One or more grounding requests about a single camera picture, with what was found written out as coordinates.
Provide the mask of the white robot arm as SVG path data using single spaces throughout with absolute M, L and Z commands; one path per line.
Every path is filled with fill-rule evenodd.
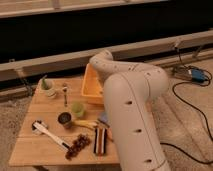
M 162 68 L 122 62 L 104 50 L 91 57 L 122 171 L 171 171 L 146 103 L 167 91 Z

